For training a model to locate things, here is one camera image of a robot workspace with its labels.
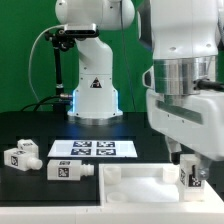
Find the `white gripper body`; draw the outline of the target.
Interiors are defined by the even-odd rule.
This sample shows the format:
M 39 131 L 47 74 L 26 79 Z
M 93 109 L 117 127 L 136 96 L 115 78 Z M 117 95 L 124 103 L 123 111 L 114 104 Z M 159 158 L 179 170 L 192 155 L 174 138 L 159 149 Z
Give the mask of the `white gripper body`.
M 224 160 L 224 93 L 201 91 L 167 105 L 153 90 L 146 92 L 150 126 L 214 161 Z

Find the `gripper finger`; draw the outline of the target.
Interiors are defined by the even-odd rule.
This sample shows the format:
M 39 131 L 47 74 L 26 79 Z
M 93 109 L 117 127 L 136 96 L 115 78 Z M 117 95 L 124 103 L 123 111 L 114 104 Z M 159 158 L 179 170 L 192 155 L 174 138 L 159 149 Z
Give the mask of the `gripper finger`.
M 210 166 L 212 161 L 203 156 L 197 156 L 197 164 L 196 164 L 196 176 L 198 179 L 208 179 L 210 174 Z
M 182 151 L 181 144 L 168 136 L 165 137 L 165 142 L 169 152 L 170 161 L 174 165 L 178 165 L 180 163 L 180 154 Z

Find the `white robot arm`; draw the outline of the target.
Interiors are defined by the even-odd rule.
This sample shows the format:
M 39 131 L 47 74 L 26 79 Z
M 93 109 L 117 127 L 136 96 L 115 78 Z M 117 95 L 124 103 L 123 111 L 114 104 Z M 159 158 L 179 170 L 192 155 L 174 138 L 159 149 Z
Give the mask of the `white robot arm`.
M 165 135 L 172 162 L 187 146 L 196 154 L 194 175 L 207 179 L 211 163 L 224 160 L 224 84 L 216 79 L 224 0 L 143 0 L 139 7 L 131 0 L 57 0 L 55 12 L 79 52 L 70 117 L 120 115 L 113 53 L 98 35 L 136 22 L 139 40 L 153 56 L 143 75 L 149 123 Z

